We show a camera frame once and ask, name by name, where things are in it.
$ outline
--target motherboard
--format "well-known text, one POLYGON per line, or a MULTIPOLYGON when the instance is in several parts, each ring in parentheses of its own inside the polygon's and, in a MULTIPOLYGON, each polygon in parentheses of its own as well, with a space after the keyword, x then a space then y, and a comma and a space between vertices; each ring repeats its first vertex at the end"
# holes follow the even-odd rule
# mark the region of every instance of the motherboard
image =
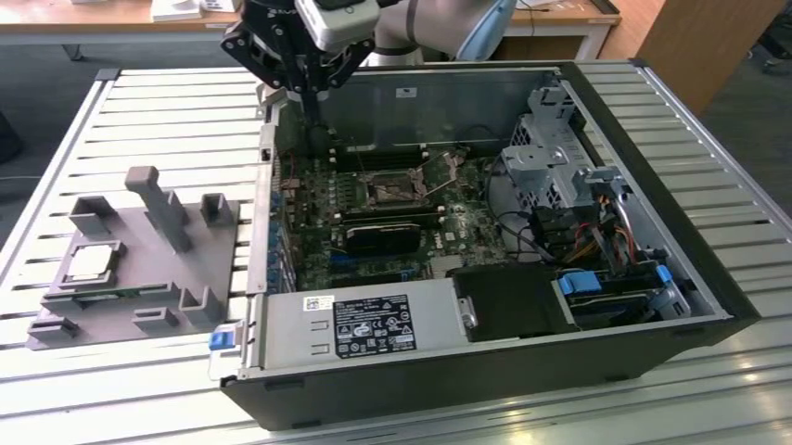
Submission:
POLYGON ((282 154, 297 290, 443 278, 514 261, 483 200, 493 157, 465 146, 282 154))

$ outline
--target white label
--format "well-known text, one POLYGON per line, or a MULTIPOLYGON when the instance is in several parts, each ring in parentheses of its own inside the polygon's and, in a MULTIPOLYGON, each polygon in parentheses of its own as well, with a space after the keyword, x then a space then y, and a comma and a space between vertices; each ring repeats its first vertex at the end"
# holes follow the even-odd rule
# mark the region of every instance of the white label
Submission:
POLYGON ((397 88, 396 89, 396 98, 397 99, 408 99, 419 97, 419 88, 397 88))
POLYGON ((317 297, 306 297, 302 299, 302 310, 308 311, 325 311, 333 309, 333 301, 336 301, 335 295, 320 295, 317 297))
POLYGON ((408 343, 415 340, 413 336, 396 336, 395 343, 408 343))

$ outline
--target black plastic cover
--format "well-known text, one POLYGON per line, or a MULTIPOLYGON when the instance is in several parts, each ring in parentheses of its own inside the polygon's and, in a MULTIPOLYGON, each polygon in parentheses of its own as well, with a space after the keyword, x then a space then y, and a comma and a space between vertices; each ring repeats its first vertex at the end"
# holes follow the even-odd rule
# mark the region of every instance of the black plastic cover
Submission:
POLYGON ((477 326, 473 342, 531 338, 578 331, 567 322, 552 282, 555 270, 540 263, 495 264, 452 271, 460 299, 468 298, 477 326))

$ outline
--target gray floor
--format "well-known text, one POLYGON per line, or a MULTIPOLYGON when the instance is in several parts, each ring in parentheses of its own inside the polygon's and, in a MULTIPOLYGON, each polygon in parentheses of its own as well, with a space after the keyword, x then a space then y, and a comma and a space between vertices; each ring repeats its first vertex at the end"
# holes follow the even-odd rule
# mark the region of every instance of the gray floor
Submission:
MULTIPOLYGON (((27 143, 0 177, 42 175, 93 77, 101 68, 200 68, 233 65, 216 44, 87 45, 73 62, 59 46, 0 46, 0 110, 27 143)), ((711 106, 704 122, 787 212, 792 211, 792 77, 762 72, 763 55, 747 60, 711 106)), ((0 246, 37 186, 0 181, 0 246)))

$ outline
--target open computer tower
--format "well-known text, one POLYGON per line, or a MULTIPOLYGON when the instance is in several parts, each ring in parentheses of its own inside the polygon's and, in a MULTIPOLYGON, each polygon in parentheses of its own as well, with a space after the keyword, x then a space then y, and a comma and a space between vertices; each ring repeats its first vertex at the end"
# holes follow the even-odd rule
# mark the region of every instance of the open computer tower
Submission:
POLYGON ((639 377, 759 319, 575 63, 363 70, 264 110, 242 362, 272 430, 639 377))

